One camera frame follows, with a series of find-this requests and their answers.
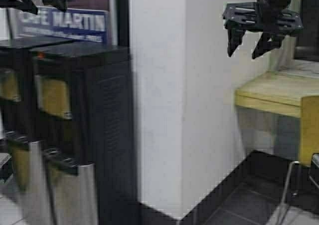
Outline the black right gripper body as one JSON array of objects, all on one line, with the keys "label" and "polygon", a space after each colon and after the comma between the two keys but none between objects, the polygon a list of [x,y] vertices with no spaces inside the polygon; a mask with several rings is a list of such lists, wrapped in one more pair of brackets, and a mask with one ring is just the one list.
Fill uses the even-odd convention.
[{"label": "black right gripper body", "polygon": [[298,34],[304,28],[298,13],[263,9],[257,2],[228,3],[222,16],[227,30]]}]

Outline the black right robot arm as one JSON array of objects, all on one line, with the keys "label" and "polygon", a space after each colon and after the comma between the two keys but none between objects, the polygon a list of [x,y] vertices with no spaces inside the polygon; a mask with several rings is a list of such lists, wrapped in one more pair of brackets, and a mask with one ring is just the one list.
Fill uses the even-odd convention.
[{"label": "black right robot arm", "polygon": [[292,0],[256,0],[228,3],[222,14],[228,32],[227,54],[233,55],[242,44],[247,31],[260,32],[261,37],[252,52],[252,59],[278,49],[286,36],[296,37],[303,29],[300,15],[288,10]]}]

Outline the right robot base block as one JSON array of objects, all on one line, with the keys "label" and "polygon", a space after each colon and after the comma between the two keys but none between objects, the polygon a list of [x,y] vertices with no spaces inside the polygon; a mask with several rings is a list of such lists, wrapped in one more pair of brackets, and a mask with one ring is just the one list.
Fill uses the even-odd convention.
[{"label": "right robot base block", "polygon": [[309,169],[310,180],[319,187],[319,154],[315,153],[311,159],[311,165]]}]

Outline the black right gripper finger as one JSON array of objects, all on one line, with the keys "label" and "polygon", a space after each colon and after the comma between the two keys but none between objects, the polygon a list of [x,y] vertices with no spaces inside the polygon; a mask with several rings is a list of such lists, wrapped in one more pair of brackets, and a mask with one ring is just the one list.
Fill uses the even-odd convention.
[{"label": "black right gripper finger", "polygon": [[282,41],[282,35],[263,32],[252,53],[252,59],[256,59],[273,49],[280,48]]},{"label": "black right gripper finger", "polygon": [[226,29],[228,32],[227,53],[228,56],[231,57],[237,47],[242,44],[242,39],[246,30],[242,27],[227,27]]}]

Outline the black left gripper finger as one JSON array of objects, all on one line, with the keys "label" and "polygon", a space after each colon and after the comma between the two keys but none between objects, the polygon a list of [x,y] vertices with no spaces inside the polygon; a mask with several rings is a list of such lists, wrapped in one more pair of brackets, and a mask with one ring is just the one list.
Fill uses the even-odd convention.
[{"label": "black left gripper finger", "polygon": [[31,14],[38,14],[38,8],[32,0],[7,0],[7,3],[10,8]]},{"label": "black left gripper finger", "polygon": [[67,11],[66,0],[49,0],[49,4],[62,12]]}]

